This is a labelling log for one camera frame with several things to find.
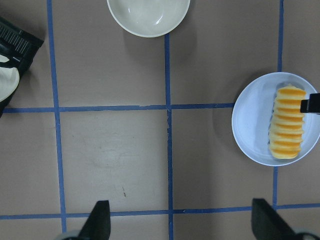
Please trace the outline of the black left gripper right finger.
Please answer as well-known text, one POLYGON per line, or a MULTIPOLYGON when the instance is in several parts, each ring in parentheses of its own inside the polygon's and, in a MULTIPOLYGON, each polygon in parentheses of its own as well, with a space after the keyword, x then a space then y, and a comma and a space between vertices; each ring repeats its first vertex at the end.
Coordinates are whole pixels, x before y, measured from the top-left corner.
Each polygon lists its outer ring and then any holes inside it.
POLYGON ((251 229, 256 240, 303 239, 263 198, 252 200, 251 229))

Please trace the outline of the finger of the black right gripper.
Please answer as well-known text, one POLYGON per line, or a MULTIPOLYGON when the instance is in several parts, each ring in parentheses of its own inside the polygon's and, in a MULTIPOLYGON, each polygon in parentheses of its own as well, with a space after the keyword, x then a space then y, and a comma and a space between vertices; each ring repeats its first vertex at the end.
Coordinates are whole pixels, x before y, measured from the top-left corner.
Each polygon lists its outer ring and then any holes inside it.
POLYGON ((309 99, 303 99, 300 104, 301 113, 320 113, 320 93, 311 93, 309 99))

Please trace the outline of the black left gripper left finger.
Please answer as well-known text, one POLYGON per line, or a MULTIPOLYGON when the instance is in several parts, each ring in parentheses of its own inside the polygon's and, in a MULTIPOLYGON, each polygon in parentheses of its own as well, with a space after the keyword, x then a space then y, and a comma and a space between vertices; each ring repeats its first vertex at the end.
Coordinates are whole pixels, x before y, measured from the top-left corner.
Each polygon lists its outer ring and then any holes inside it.
POLYGON ((111 235, 111 213, 108 200, 97 201, 77 238, 108 240, 111 235))

